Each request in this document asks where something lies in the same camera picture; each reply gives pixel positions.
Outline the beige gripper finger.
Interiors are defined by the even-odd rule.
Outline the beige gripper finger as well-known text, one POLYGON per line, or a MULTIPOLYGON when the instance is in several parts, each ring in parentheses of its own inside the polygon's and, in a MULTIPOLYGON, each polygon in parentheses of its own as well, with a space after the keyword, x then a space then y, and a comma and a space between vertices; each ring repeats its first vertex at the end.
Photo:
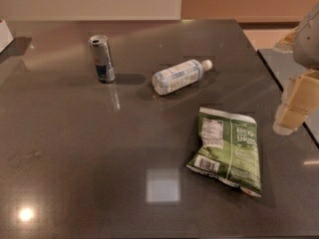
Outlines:
POLYGON ((306 71, 287 80, 273 124, 280 135, 296 131, 319 107, 319 72, 306 71))

